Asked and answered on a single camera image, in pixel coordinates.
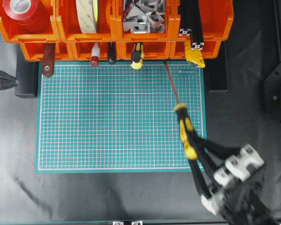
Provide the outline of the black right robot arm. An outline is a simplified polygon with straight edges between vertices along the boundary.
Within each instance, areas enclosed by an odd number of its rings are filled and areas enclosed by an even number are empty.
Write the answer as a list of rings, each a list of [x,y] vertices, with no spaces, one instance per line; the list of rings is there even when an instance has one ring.
[[[258,152],[250,144],[226,148],[199,137],[195,131],[187,134],[211,180],[206,184],[198,162],[189,161],[203,206],[229,225],[276,225],[259,197],[266,163]]]

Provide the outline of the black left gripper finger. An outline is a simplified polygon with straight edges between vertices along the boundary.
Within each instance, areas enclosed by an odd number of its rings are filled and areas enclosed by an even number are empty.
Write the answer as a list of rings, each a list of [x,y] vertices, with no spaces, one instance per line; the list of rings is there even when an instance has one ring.
[[[202,172],[198,166],[197,159],[202,164],[204,171],[207,176],[214,181],[213,174],[217,170],[217,166],[212,161],[211,157],[205,151],[205,143],[206,140],[202,139],[197,135],[193,135],[190,140],[190,144],[194,147],[195,152],[197,153],[197,157],[193,160],[189,159],[189,165],[191,167],[193,179],[195,182],[195,186],[199,195],[203,195],[207,199],[211,198],[211,193],[208,189],[208,186],[204,180]]]

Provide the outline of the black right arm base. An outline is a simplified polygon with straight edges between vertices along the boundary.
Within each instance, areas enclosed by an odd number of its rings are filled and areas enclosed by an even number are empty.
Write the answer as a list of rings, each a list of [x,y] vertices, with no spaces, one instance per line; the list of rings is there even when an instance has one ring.
[[[264,80],[265,112],[281,127],[281,62]]]

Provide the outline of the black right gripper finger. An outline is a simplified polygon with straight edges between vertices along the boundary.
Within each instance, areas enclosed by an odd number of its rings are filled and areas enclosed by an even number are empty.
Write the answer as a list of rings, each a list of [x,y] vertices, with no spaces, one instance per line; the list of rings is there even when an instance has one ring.
[[[193,160],[199,159],[199,153],[203,153],[204,149],[207,149],[208,152],[211,152],[216,157],[223,160],[227,159],[231,155],[238,155],[241,149],[241,147],[222,146],[213,141],[201,138],[195,130],[193,130],[193,148],[196,152],[195,156],[193,156]]]

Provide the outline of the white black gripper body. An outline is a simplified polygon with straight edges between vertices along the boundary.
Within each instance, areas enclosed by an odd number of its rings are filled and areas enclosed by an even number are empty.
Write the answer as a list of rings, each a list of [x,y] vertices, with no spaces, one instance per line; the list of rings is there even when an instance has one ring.
[[[253,187],[262,187],[264,169],[264,160],[250,144],[246,144],[237,155],[225,159],[223,166],[214,172],[213,178],[219,187],[211,191],[211,197],[201,195],[202,204],[214,215],[223,214],[226,206],[239,212],[242,201]]]

